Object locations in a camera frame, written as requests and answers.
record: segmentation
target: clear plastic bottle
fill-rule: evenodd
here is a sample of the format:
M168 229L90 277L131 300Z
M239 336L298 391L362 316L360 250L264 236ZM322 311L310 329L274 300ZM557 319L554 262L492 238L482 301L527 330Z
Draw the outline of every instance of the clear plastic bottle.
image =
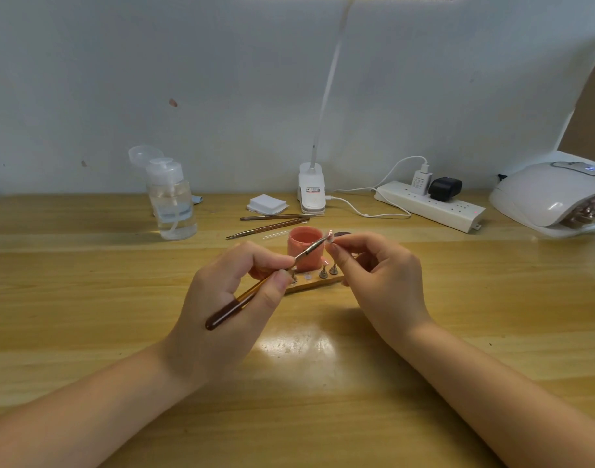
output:
M172 158L151 159L146 166L147 188L159 233L165 240L189 238L198 231L192 191L183 168Z

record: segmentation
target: wooden desk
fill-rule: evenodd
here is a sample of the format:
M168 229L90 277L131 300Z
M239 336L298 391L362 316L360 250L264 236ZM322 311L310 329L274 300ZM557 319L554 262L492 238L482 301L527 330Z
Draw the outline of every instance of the wooden desk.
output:
M294 195L277 196L297 210ZM194 272L245 229L237 217L249 197L205 196L200 231L174 243L155 233L143 195L0 198L0 412L165 335ZM464 198L487 206L483 193ZM370 196L352 202L390 211ZM439 323L595 416L595 235L546 239L494 210L465 235L419 216L361 218L342 203L311 224L408 246ZM252 239L286 252L286 236ZM169 410L105 463L195 465L499 463L335 285L283 299L230 379Z

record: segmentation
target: socket outlet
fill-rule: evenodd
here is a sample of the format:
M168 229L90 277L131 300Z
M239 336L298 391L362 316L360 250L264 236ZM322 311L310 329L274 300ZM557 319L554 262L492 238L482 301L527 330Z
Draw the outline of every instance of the socket outlet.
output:
M375 198L380 202L387 201L408 212L420 215L428 220L437 221L447 227L468 233L471 229L480 229L481 215L486 210L478 205L464 202L456 198L441 202L429 195L418 195L410 185L403 182L389 182L377 188Z

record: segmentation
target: right hand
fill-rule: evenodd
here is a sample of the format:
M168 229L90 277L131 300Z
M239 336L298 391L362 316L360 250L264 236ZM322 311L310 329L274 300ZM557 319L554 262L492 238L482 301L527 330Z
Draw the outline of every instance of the right hand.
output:
M421 263L406 248L382 235L358 233L335 238L327 251L389 346L398 348L408 331L432 321L423 297Z

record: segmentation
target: white wall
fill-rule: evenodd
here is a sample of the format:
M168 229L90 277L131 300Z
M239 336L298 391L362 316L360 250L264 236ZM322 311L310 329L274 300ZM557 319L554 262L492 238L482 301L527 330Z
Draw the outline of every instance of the white wall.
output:
M0 0L0 193L141 191L126 157L140 143L200 193L293 189L344 2ZM554 149L594 61L595 0L358 0L328 186L421 154L489 187Z

